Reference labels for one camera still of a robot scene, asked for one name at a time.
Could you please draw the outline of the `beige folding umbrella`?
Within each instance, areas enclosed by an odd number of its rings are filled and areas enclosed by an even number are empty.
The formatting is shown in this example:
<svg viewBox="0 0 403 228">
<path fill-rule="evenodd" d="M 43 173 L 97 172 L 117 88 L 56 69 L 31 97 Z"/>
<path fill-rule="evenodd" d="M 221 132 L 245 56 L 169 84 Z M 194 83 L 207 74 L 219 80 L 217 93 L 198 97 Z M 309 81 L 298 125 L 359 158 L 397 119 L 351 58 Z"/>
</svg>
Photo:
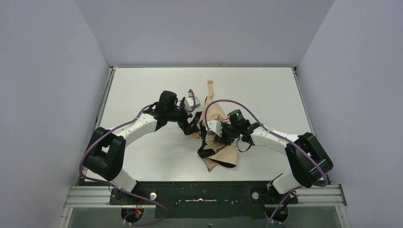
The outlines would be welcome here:
<svg viewBox="0 0 403 228">
<path fill-rule="evenodd" d="M 197 150 L 198 156 L 202 159 L 211 172 L 216 166 L 224 168 L 235 168 L 238 165 L 238 151 L 230 142 L 224 142 L 214 132 L 208 132 L 206 122 L 219 121 L 220 123 L 229 124 L 227 115 L 218 103 L 211 104 L 214 99 L 213 81 L 207 81 L 208 95 L 204 100 L 202 111 L 196 112 L 199 118 L 197 121 L 200 128 L 200 137 L 202 144 Z"/>
</svg>

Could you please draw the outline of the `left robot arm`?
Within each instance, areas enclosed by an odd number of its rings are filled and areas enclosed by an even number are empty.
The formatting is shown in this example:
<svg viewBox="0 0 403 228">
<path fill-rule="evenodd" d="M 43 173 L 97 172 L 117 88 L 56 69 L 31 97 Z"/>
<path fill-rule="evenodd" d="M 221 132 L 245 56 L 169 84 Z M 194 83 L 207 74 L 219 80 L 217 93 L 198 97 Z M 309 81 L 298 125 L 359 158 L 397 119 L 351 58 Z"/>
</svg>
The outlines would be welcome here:
<svg viewBox="0 0 403 228">
<path fill-rule="evenodd" d="M 192 90 L 182 100 L 174 92 L 163 91 L 158 101 L 143 107 L 133 120 L 113 129 L 96 128 L 80 161 L 79 174 L 86 179 L 83 169 L 87 168 L 102 177 L 101 182 L 136 193 L 138 181 L 123 169 L 126 147 L 168 122 L 177 123 L 185 135 L 198 132 L 198 120 L 192 113 L 200 106 Z"/>
</svg>

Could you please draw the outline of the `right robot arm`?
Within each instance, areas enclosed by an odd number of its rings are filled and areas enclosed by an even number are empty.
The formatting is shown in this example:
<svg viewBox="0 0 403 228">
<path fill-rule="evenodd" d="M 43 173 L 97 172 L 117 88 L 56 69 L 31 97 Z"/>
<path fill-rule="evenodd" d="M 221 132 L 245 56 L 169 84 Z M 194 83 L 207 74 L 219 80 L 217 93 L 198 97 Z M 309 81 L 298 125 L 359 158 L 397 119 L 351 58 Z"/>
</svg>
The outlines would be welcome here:
<svg viewBox="0 0 403 228">
<path fill-rule="evenodd" d="M 229 144 L 240 139 L 251 146 L 265 147 L 286 156 L 290 171 L 281 173 L 268 184 L 268 189 L 274 189 L 279 194 L 299 187 L 323 185 L 326 174 L 334 167 L 312 133 L 288 134 L 269 130 L 245 119 L 239 109 L 230 112 L 225 121 L 208 121 L 206 129 L 215 134 L 217 142 Z"/>
</svg>

